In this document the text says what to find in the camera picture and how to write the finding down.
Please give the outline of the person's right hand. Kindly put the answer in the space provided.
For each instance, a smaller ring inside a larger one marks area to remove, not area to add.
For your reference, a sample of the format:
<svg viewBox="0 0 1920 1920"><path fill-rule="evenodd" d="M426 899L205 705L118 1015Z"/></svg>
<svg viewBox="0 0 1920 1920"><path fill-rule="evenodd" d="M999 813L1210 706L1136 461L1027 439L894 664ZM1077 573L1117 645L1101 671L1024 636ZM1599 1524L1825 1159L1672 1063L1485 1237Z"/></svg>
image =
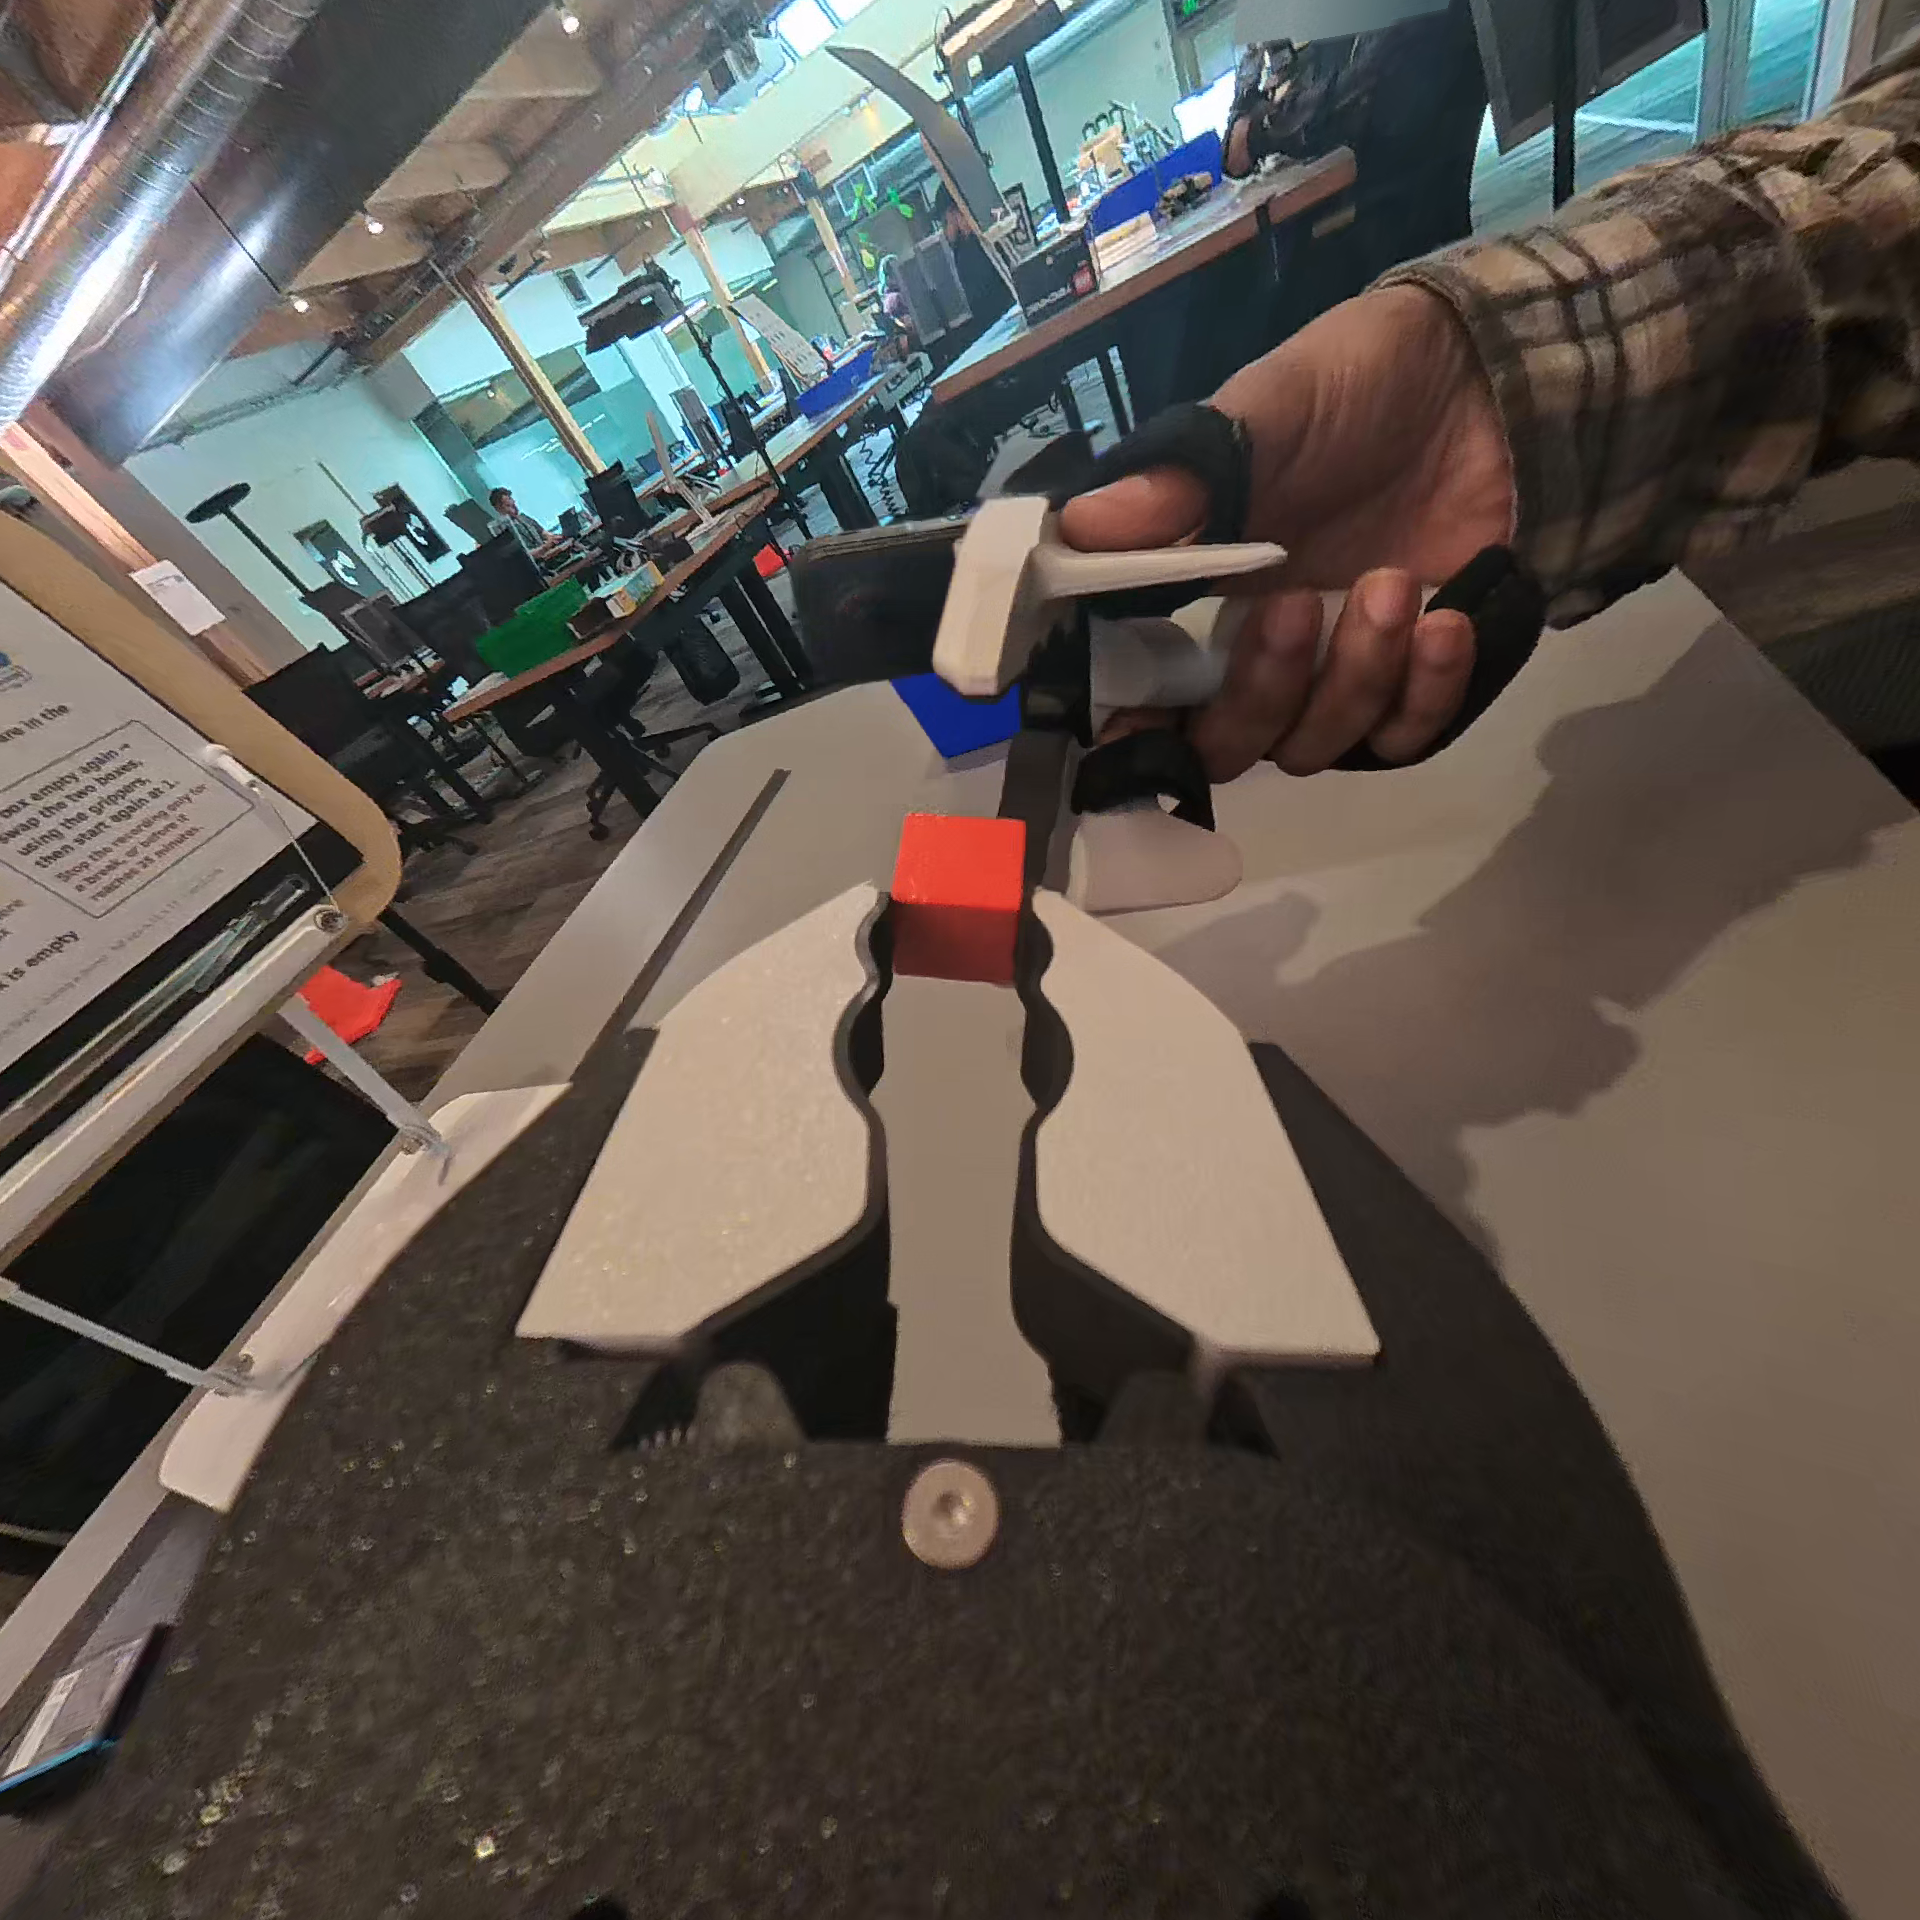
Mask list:
<svg viewBox="0 0 1920 1920"><path fill-rule="evenodd" d="M1472 623L1429 609L1515 530L1504 431L1454 309L1389 284L1235 372L1210 407L1239 426L1239 540L1286 565L1227 583L1217 697L1185 717L1214 785L1263 762L1321 775L1355 751L1424 756L1471 697Z"/></svg>

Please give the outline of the black office chair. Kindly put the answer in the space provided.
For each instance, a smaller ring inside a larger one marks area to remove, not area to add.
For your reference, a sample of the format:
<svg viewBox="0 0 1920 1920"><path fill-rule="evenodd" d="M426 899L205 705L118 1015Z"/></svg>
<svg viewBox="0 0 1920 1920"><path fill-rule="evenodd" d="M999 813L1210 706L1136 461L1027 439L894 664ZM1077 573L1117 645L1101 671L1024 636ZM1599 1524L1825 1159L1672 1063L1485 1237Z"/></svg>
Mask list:
<svg viewBox="0 0 1920 1920"><path fill-rule="evenodd" d="M589 786L586 823L593 841L609 839L609 807L624 797L645 821L659 804L650 786L651 772L674 781L673 753L687 744L707 746L720 739L717 722L650 730L639 717L640 696L661 666L657 648L624 639L606 648L576 645L517 681L538 688L538 697L555 706L567 721L567 737L594 767Z"/></svg>
<svg viewBox="0 0 1920 1920"><path fill-rule="evenodd" d="M323 756L395 828L401 853L478 847L465 828L491 807L454 772L392 703L363 693L343 655L312 652L245 688L256 708Z"/></svg>

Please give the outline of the red wooden cube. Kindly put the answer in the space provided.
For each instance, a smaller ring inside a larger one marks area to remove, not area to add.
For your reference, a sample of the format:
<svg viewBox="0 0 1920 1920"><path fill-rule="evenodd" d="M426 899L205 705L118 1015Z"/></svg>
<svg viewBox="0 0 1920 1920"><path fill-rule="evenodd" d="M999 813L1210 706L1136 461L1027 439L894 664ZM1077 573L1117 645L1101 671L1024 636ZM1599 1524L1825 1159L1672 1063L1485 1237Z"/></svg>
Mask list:
<svg viewBox="0 0 1920 1920"><path fill-rule="evenodd" d="M1014 986L1024 856L1019 818L905 813L888 917L894 971Z"/></svg>

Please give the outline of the black printed box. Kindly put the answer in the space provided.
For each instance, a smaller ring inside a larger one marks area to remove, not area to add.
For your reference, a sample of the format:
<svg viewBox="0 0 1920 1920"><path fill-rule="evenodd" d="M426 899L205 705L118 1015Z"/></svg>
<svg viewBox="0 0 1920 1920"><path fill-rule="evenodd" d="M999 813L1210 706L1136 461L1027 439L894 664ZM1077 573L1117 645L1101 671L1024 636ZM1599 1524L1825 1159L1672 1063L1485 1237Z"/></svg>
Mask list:
<svg viewBox="0 0 1920 1920"><path fill-rule="evenodd" d="M1097 255L1085 224L1042 236L1006 272L1032 330L1097 293Z"/></svg>

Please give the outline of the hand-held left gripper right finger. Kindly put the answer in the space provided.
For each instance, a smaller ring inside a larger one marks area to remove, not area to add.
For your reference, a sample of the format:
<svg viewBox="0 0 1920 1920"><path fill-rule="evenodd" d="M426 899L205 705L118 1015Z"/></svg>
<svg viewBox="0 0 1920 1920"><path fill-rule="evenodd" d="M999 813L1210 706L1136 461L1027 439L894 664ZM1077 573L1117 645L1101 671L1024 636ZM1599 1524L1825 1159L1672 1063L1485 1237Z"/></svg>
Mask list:
<svg viewBox="0 0 1920 1920"><path fill-rule="evenodd" d="M1238 1024L1063 895L1032 905L1027 1340L1056 1369L1375 1362L1381 1337Z"/></svg>

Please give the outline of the stack of green bins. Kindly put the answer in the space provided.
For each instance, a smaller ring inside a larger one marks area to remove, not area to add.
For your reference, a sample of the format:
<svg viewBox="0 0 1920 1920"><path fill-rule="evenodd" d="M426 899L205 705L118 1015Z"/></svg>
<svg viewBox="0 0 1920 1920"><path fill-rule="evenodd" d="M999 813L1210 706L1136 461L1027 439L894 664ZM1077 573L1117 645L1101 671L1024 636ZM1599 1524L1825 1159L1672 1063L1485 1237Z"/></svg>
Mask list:
<svg viewBox="0 0 1920 1920"><path fill-rule="evenodd" d="M473 652L488 675L514 680L579 645L571 619L589 605L591 593L581 580L544 588L502 625L483 634Z"/></svg>

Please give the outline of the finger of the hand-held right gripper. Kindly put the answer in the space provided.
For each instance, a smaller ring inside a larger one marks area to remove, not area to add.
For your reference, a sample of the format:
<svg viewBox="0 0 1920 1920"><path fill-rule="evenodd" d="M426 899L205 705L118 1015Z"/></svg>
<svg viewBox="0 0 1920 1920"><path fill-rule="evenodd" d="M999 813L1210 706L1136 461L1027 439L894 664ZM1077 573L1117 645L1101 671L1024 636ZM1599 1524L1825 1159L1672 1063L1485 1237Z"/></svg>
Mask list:
<svg viewBox="0 0 1920 1920"><path fill-rule="evenodd" d="M1091 917L1203 905L1242 884L1242 851L1162 803L1085 812L1069 849L1069 900Z"/></svg>

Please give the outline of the wood edged desk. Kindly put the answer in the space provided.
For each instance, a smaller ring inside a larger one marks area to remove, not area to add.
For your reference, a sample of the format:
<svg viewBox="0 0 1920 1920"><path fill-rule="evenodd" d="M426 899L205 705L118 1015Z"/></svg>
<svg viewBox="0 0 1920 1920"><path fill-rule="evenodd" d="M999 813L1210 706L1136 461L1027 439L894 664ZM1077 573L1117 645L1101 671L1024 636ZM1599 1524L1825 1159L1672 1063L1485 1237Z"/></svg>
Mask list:
<svg viewBox="0 0 1920 1920"><path fill-rule="evenodd" d="M693 471L687 468L650 480L639 488L635 499L650 511L679 500L681 507L722 516L753 504L760 504L762 513L798 513L802 495L815 489L842 530L870 530L880 516L853 471L853 445L872 431L899 428L902 407L920 397L926 385L922 365L882 372L827 415L779 428L763 452L722 468L710 489L696 485Z"/></svg>
<svg viewBox="0 0 1920 1920"><path fill-rule="evenodd" d="M762 523L763 513L760 504L743 504L717 523L717 532L711 532L710 540L696 545L689 559L679 561L664 576L661 593L648 609L579 645L606 648L614 640L633 639L657 648L664 661L667 657L667 642L685 640L702 625L701 609L738 588L746 573L757 576L753 561L766 545ZM462 724L521 697L539 700L538 688L528 688L517 681L517 677L505 680L497 685L469 693L447 712L447 717L454 724ZM553 712L561 716L565 732L570 733L570 724L562 714L555 706ZM648 781L657 792L654 778L664 775L651 772Z"/></svg>
<svg viewBox="0 0 1920 1920"><path fill-rule="evenodd" d="M1126 259L1096 293L1042 320L995 323L930 391L946 424L999 436L1063 400L1069 424L1128 432L1345 299L1359 284L1351 148L1225 183Z"/></svg>

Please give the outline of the person's right forearm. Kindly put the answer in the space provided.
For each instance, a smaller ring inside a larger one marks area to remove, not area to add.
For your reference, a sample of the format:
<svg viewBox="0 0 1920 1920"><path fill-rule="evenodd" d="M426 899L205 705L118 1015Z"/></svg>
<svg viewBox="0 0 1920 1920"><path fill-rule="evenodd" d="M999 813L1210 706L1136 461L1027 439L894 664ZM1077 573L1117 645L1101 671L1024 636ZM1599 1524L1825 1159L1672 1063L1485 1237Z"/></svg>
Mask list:
<svg viewBox="0 0 1920 1920"><path fill-rule="evenodd" d="M1383 285L1465 330L1551 625L1769 538L1813 477L1919 457L1917 36L1818 120L1719 136Z"/></svg>

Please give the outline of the silver air duct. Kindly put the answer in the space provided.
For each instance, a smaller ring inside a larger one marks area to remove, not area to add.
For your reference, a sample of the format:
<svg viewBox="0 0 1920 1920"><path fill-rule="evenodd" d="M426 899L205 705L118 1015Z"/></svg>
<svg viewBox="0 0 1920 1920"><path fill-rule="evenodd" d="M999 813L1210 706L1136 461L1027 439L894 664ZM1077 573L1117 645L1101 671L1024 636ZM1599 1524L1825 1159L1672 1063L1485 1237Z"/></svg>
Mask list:
<svg viewBox="0 0 1920 1920"><path fill-rule="evenodd" d="M169 4L5 242L2 424L24 424L274 80L321 2Z"/></svg>

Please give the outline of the black studio light on stand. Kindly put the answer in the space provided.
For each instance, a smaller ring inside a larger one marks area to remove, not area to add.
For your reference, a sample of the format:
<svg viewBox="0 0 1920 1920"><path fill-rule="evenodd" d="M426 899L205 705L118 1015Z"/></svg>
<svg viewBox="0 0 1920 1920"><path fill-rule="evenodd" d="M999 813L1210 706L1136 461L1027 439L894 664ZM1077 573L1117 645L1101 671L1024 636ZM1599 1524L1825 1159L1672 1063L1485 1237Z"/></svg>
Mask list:
<svg viewBox="0 0 1920 1920"><path fill-rule="evenodd" d="M711 477L710 492L719 496L722 488L770 488L784 513L800 522L805 516L800 500L769 451L754 403L729 383L719 363L714 340L704 337L704 324L691 314L679 285L657 260L648 260L643 272L623 282L609 299L584 314L584 338L591 351L624 346L657 330L687 331L719 391L717 417L720 426L711 431L714 445L704 456L704 468Z"/></svg>
<svg viewBox="0 0 1920 1920"><path fill-rule="evenodd" d="M1029 136L1048 188L1048 200L1062 224L1073 220L1066 181L1050 143L1041 90L1033 74L1037 51L1066 24L1062 2L977 2L945 17L934 29L936 67L958 105L963 125L973 133L968 98L974 84L1010 74L1024 111Z"/></svg>

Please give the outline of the blue-edged black box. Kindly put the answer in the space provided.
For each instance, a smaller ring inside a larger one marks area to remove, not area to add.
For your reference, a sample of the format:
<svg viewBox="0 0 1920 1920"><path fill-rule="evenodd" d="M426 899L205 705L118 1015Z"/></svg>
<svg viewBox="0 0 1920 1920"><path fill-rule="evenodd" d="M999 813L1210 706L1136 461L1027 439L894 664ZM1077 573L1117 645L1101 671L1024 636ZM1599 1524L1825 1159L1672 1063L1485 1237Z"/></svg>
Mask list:
<svg viewBox="0 0 1920 1920"><path fill-rule="evenodd" d="M98 1776L125 1739L169 1635L173 1626L158 1623L59 1672L7 1755L5 1816L53 1804Z"/></svg>

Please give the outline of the orange traffic cone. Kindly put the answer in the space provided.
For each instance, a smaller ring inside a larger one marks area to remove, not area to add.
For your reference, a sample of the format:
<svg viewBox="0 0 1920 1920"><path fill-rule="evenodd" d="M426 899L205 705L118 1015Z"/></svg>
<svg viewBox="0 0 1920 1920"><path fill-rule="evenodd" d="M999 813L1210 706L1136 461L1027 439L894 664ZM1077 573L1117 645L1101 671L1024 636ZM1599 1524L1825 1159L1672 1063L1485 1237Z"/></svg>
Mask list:
<svg viewBox="0 0 1920 1920"><path fill-rule="evenodd" d="M339 1042L355 1048L378 1034L402 992L398 975L361 981L336 968L323 968L303 984L298 996Z"/></svg>

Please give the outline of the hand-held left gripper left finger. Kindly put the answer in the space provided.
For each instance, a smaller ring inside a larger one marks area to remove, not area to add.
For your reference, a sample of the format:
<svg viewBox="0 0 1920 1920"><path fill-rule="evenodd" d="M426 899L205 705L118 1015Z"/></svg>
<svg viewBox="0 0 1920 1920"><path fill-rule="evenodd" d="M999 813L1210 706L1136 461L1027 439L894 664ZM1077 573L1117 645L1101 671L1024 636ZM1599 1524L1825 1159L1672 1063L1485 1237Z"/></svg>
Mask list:
<svg viewBox="0 0 1920 1920"><path fill-rule="evenodd" d="M520 1340L679 1357L880 1225L886 1147L853 1039L882 996L882 907L855 882L661 1019Z"/></svg>

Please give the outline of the instruction sheet on stand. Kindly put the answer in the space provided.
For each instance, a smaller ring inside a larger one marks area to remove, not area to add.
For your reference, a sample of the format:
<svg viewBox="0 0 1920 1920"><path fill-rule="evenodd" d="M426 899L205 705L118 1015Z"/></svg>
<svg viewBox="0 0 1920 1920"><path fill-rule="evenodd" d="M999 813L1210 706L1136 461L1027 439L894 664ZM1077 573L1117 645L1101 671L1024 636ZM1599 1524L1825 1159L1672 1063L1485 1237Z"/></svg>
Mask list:
<svg viewBox="0 0 1920 1920"><path fill-rule="evenodd" d="M49 535L2 532L2 1243L389 907L386 813Z"/></svg>

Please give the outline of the black floor lamp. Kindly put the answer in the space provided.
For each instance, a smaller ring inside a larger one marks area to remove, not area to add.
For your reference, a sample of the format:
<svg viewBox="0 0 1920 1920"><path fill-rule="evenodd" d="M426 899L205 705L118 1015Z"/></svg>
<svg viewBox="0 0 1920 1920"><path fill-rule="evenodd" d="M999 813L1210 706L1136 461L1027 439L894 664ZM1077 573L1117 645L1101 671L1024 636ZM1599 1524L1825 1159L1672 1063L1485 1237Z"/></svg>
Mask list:
<svg viewBox="0 0 1920 1920"><path fill-rule="evenodd" d="M312 652L315 640L312 609L305 605L307 579L256 527L249 495L247 483L217 488L183 511L183 523L253 589L263 610Z"/></svg>

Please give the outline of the white monitor base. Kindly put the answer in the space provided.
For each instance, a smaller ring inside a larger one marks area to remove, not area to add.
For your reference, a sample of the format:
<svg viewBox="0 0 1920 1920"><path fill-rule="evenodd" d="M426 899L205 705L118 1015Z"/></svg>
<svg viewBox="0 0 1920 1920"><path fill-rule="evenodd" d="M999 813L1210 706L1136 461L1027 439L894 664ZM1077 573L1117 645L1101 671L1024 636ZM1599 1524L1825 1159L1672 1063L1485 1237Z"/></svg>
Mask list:
<svg viewBox="0 0 1920 1920"><path fill-rule="evenodd" d="M165 1492L225 1516L233 1511L273 1428L349 1314L429 1221L570 1089L555 1084L467 1093L454 1098L440 1116L429 1116L398 1095L305 996L289 1000L280 1019L395 1123L405 1153L375 1175L321 1248L285 1283L233 1360L191 1364L11 1280L2 1283L7 1307L195 1389L158 1477Z"/></svg>

